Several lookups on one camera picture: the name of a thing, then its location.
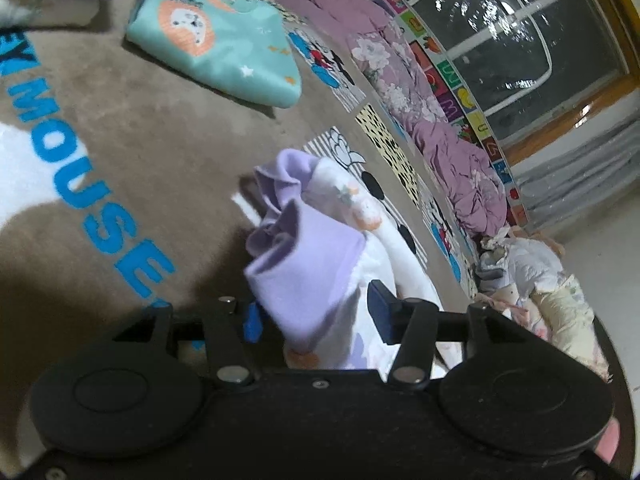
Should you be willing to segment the window with wooden frame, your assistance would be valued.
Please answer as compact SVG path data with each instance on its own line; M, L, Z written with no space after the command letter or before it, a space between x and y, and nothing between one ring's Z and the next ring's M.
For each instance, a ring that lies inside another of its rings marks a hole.
M466 116L511 164L635 92L632 0L398 0L401 21L469 91Z

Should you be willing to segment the white floral purple-trim jacket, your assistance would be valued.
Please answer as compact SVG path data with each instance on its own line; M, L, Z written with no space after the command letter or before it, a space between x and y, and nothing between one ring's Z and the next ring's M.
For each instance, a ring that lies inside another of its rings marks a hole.
M398 344L382 339L368 287L439 304L430 277L355 177L329 157L287 148L255 169L265 215L250 234L250 290L280 330L286 364L299 370L377 370Z

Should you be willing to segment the alphabet foam headboard panel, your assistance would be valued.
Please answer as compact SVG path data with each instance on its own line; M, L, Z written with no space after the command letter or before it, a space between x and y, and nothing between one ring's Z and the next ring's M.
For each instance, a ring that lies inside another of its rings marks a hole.
M382 6L399 26L448 122L458 128L459 136L476 144L487 153L491 167L495 169L506 189L508 202L506 220L512 226L524 228L529 218L520 189L486 115L460 74L460 70L454 67L454 63L434 32L406 0L374 1Z

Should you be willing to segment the brown Mickey Mouse blanket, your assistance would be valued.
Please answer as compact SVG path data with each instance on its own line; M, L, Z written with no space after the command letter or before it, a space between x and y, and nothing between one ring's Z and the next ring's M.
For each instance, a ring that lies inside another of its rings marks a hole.
M362 155L382 186L390 215L416 244L444 306L468 299L440 253L421 211L332 91L299 70L303 93L287 110L230 100L155 64L124 40L136 0L114 0L88 30L10 35L38 56L37 66L2 78L4 91L33 82L35 102L74 130L72 154L86 210L70 206L54 185L58 165L42 160L12 96L1 97L1 471L19 474L38 453L26 434L29 388L52 363L76 352L116 318L163 299L201 307L248 289L245 241L258 218L255 167L285 148ZM108 204L134 220L126 249L157 249L172 263L159 282L127 282L117 254L88 237L87 214Z

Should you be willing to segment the dark wooden bed footboard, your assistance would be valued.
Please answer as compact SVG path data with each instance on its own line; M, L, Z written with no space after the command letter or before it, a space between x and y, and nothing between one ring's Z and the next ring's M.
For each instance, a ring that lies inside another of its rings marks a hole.
M597 316L594 318L593 326L603 355L608 361L610 371L608 388L614 403L614 417L620 425L620 436L611 466L625 478L631 479L634 478L634 462L637 457L637 430L631 393L613 341Z

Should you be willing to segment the grey curtain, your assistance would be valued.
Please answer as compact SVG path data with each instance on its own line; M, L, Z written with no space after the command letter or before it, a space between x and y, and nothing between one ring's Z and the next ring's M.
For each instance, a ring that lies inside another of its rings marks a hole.
M639 179L639 115L516 179L530 232L551 228Z

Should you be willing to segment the white grey clothes pile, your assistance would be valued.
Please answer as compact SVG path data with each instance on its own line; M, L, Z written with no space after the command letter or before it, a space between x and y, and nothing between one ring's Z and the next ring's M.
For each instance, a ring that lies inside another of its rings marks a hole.
M544 234L505 226L485 237L480 248L475 276L478 290L487 295L514 286L525 299L533 292L553 292L566 280L564 248Z

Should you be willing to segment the purple floral duvet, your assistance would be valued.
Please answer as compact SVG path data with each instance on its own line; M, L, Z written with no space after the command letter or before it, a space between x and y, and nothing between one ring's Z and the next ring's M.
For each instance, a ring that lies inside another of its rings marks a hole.
M273 0L346 49L432 168L473 235L506 225L506 192L484 150L458 136L390 14L371 0Z

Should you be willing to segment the cream yellow quilt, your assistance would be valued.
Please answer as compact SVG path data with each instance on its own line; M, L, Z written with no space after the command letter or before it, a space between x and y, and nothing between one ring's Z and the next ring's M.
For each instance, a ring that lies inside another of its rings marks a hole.
M576 276L570 275L551 292L535 290L532 299L548 327L550 344L609 382L610 368L594 330L594 312Z

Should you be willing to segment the teal folded kids sweater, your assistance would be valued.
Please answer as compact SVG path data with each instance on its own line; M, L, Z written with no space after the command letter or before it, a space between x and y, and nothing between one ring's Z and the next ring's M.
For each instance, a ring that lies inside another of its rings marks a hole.
M139 0L126 38L173 70L237 99L289 108L302 94L282 16L260 0Z

